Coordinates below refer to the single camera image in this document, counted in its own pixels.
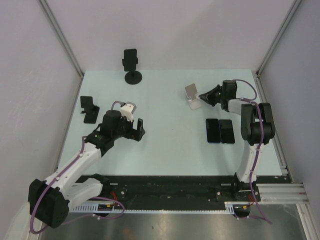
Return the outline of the white folding phone stand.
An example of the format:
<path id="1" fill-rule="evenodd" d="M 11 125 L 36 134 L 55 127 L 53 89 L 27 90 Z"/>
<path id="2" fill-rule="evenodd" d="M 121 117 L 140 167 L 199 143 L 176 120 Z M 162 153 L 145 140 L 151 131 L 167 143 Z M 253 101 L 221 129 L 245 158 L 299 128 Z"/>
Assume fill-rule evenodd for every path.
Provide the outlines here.
<path id="1" fill-rule="evenodd" d="M 188 101 L 188 105 L 192 111 L 197 110 L 203 106 L 195 83 L 187 85 L 184 88 L 184 91 Z"/>

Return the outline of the black phone blue edge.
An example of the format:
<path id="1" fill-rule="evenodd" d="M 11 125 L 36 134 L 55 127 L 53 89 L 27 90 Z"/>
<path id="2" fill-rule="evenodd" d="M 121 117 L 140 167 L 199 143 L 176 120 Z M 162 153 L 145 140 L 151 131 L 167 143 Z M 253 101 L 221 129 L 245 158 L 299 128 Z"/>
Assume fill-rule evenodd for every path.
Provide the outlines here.
<path id="1" fill-rule="evenodd" d="M 210 144 L 221 143 L 219 120 L 216 118 L 207 118 L 205 120 L 205 124 L 206 124 L 207 142 Z"/>

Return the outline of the black folding phone stand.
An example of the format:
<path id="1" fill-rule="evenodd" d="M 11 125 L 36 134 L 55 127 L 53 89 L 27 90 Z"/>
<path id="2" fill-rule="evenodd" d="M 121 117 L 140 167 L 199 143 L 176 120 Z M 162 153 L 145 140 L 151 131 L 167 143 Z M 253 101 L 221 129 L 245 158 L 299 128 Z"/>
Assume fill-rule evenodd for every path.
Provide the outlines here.
<path id="1" fill-rule="evenodd" d="M 85 124 L 95 124 L 99 115 L 100 107 L 94 105 L 92 96 L 80 96 L 80 106 L 83 109 L 81 114 L 85 114 L 83 122 Z"/>

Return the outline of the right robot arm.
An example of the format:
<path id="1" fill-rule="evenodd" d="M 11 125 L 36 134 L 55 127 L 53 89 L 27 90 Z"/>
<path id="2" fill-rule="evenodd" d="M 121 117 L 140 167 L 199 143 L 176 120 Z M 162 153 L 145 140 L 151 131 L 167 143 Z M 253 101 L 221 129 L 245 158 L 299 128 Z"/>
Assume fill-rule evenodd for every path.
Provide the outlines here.
<path id="1" fill-rule="evenodd" d="M 254 92 L 254 98 L 237 97 L 238 82 L 248 84 Z M 242 79 L 224 80 L 212 90 L 198 96 L 205 103 L 240 116 L 240 133 L 244 140 L 242 159 L 234 174 L 231 196 L 242 201 L 253 191 L 257 173 L 256 168 L 265 146 L 276 133 L 271 105 L 268 102 L 257 103 L 258 93 L 249 82 Z"/>

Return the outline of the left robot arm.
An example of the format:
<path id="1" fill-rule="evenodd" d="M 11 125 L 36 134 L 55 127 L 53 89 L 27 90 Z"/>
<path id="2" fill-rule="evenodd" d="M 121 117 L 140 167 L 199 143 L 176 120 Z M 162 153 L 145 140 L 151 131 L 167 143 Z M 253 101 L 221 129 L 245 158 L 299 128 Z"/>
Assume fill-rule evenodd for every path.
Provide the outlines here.
<path id="1" fill-rule="evenodd" d="M 102 123 L 81 138 L 81 148 L 72 159 L 46 179 L 35 179 L 30 184 L 30 232 L 42 232 L 34 229 L 35 220 L 54 229 L 62 225 L 69 211 L 87 200 L 107 199 L 111 188 L 96 177 L 90 177 L 79 184 L 76 184 L 76 181 L 115 145 L 116 140 L 126 138 L 139 142 L 145 133 L 141 118 L 137 120 L 137 128 L 134 128 L 134 120 L 129 119 L 124 113 L 108 110 Z"/>

